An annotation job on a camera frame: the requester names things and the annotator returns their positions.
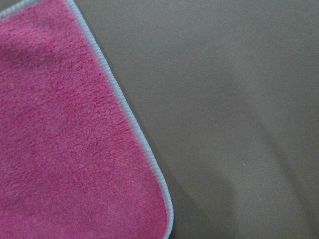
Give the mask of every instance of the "light blue stitched edge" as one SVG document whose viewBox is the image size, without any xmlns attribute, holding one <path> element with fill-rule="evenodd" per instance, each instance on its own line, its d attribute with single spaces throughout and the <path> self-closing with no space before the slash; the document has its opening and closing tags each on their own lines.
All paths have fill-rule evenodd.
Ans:
<svg viewBox="0 0 319 239">
<path fill-rule="evenodd" d="M 22 0 L 21 2 L 1 11 L 0 18 L 7 17 L 10 14 L 12 14 L 13 12 L 21 10 L 24 7 L 26 7 L 30 4 L 36 3 L 38 1 L 40 1 L 40 0 Z M 86 24 L 80 10 L 78 9 L 78 7 L 76 6 L 76 4 L 73 0 L 65 0 L 65 2 L 67 3 L 71 12 L 73 13 L 78 25 L 82 29 L 90 47 L 91 47 L 91 50 L 95 54 L 95 57 L 100 65 L 100 67 L 102 68 L 104 74 L 107 76 L 106 78 L 108 79 L 108 82 L 110 83 L 110 85 L 113 89 L 113 92 L 114 92 L 115 96 L 117 97 L 117 99 L 122 107 L 122 110 L 125 113 L 126 118 L 131 126 L 131 129 L 132 129 L 134 135 L 136 136 L 136 138 L 138 139 L 139 144 L 140 144 L 146 158 L 149 160 L 149 164 L 151 166 L 153 174 L 156 177 L 156 179 L 160 185 L 160 188 L 161 188 L 164 200 L 165 200 L 166 213 L 167 213 L 167 226 L 166 226 L 166 231 L 165 231 L 165 234 L 163 236 L 163 239 L 168 239 L 168 237 L 171 233 L 172 227 L 173 227 L 174 215 L 173 215 L 173 206 L 172 206 L 170 194 L 169 194 L 168 187 L 167 187 L 167 184 L 165 182 L 164 176 L 160 171 L 160 168 L 157 164 L 157 161 L 153 155 L 153 152 L 152 152 L 136 118 L 134 117 L 134 115 L 131 111 L 131 108 L 129 107 L 117 81 L 115 80 L 115 78 L 112 74 L 112 71 L 110 69 L 109 64 L 107 63 L 106 58 L 104 57 L 100 47 L 98 46 L 97 42 L 95 41 L 95 39 L 94 39 L 88 25 Z"/>
</svg>

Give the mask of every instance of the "gray surface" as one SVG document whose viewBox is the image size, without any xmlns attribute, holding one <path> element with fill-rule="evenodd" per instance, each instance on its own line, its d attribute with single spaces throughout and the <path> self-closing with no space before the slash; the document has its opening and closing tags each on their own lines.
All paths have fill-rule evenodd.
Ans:
<svg viewBox="0 0 319 239">
<path fill-rule="evenodd" d="M 166 178 L 171 239 L 319 238 L 317 0 L 77 3 Z"/>
</svg>

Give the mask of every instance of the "pink fleece towel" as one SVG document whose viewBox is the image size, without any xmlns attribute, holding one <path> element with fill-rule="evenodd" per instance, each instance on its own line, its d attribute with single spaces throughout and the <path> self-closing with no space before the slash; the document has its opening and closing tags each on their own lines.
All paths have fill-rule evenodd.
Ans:
<svg viewBox="0 0 319 239">
<path fill-rule="evenodd" d="M 0 239 L 164 239 L 165 180 L 72 0 L 0 13 Z"/>
</svg>

